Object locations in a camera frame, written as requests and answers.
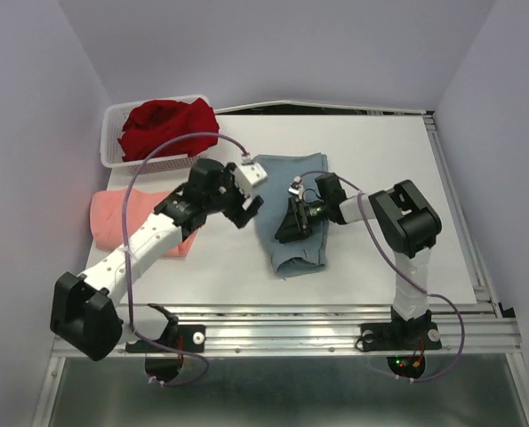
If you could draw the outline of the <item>light blue denim skirt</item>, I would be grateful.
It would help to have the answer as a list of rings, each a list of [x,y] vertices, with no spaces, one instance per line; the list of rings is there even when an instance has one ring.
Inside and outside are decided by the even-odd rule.
[[[258,187],[263,205],[254,222],[273,272],[280,278],[293,278],[324,270],[329,224],[320,221],[303,238],[295,225],[288,188],[302,173],[327,171],[327,155],[320,152],[303,157],[258,155],[254,160],[268,175]]]

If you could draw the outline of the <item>pink pleated skirt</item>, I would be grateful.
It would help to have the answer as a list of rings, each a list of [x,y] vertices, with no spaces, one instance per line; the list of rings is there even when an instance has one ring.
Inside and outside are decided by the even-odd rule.
[[[90,228],[96,246],[103,251],[113,251],[123,243],[122,207],[125,190],[104,190],[92,196]],[[153,213],[167,193],[131,191],[127,206],[127,227],[131,235]]]

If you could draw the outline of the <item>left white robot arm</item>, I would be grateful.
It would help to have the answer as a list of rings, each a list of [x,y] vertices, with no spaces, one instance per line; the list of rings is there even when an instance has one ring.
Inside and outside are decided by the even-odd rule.
[[[133,233],[122,225],[123,242],[91,268],[62,274],[53,290],[50,329],[93,361],[119,343],[138,337],[132,313],[117,306],[133,298],[132,285],[159,258],[203,227],[211,214],[223,214],[242,229],[263,204],[255,190],[268,175],[245,157],[241,165],[202,158],[188,179],[166,196]]]

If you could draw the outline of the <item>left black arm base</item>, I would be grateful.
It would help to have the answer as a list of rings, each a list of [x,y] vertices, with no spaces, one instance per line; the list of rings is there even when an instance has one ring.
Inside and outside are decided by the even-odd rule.
[[[168,325],[161,333],[156,342],[177,350],[188,351],[192,353],[203,353],[206,336],[206,327],[203,324],[178,324]],[[137,342],[128,342],[125,345],[128,353],[146,354],[146,353],[163,353],[164,350],[155,345],[138,340]]]

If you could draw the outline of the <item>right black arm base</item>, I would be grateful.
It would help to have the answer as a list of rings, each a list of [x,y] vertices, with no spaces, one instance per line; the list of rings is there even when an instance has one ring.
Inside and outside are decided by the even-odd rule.
[[[437,325],[400,326],[392,323],[364,323],[355,347],[362,352],[403,350],[441,350]]]

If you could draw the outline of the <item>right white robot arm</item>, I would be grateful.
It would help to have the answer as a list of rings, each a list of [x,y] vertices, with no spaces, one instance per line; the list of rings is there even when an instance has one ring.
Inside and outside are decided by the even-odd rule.
[[[289,188],[287,212],[275,239],[287,244],[308,238],[320,222],[340,225],[376,220],[394,258],[395,296],[387,323],[363,323],[356,347],[360,351],[439,350],[437,324],[428,303],[428,265],[431,248],[442,231],[442,222],[412,181],[371,195],[348,197],[335,173],[315,178],[318,200],[306,202],[297,177]]]

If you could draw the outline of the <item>red skirt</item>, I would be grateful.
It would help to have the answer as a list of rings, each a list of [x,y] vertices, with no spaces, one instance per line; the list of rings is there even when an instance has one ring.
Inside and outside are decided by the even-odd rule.
[[[158,157],[193,157],[217,143],[213,134],[219,130],[212,107],[200,98],[191,103],[152,100],[130,112],[118,143],[124,152],[123,160],[131,162],[144,159],[173,138],[190,133],[206,133],[205,137],[176,142],[156,154]]]

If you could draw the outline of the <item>white plastic basket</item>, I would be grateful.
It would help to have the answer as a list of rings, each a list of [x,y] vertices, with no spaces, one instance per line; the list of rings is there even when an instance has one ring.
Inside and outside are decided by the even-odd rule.
[[[100,131],[100,161],[106,168],[134,173],[140,166],[140,160],[130,162],[123,160],[124,151],[118,140],[123,135],[123,126],[132,110],[145,102],[147,100],[119,103],[106,108]],[[190,168],[201,157],[206,157],[205,152],[193,157],[187,154],[155,157],[148,161],[142,172],[157,173]]]

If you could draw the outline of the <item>aluminium mounting rail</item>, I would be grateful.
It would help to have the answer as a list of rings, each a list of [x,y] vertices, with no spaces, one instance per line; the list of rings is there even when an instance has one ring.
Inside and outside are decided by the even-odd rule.
[[[205,327],[210,358],[357,356],[363,323],[385,323],[381,305],[181,305],[168,309],[182,325]],[[522,337],[513,318],[501,318],[488,303],[465,305],[456,317],[444,305],[432,308],[442,342],[439,355],[515,353]]]

